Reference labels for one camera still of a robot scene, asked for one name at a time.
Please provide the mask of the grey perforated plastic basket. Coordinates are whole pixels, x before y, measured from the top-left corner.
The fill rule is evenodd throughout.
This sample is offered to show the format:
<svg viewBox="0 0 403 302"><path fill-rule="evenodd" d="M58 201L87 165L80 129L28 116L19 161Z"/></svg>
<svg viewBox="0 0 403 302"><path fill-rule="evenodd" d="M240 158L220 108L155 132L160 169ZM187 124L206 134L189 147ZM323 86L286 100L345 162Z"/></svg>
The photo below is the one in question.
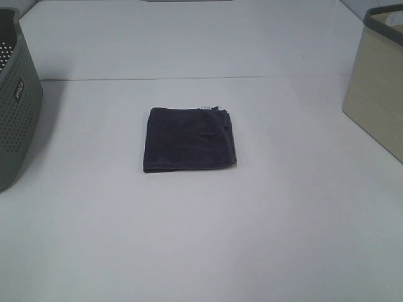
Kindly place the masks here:
<svg viewBox="0 0 403 302"><path fill-rule="evenodd" d="M1 190L14 183L30 148L43 89L20 26L20 12L1 8Z"/></svg>

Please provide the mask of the dark navy towel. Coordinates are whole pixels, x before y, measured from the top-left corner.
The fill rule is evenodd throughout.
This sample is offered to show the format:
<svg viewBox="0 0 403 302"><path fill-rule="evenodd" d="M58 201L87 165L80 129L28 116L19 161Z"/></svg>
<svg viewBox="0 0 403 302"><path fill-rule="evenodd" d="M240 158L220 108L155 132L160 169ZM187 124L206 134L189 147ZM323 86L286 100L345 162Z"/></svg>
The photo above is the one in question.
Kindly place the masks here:
<svg viewBox="0 0 403 302"><path fill-rule="evenodd" d="M225 169L236 163L232 122L226 110L151 109L145 173Z"/></svg>

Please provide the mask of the beige bin with grey rim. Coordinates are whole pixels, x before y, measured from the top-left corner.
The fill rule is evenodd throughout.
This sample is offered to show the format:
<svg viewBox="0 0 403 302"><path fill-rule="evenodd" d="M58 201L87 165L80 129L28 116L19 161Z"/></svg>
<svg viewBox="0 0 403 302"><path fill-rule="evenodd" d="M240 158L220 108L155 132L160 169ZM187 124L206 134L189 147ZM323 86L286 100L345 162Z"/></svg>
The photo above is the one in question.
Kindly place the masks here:
<svg viewBox="0 0 403 302"><path fill-rule="evenodd" d="M369 9L343 101L343 113L402 160L402 25L387 19L401 4Z"/></svg>

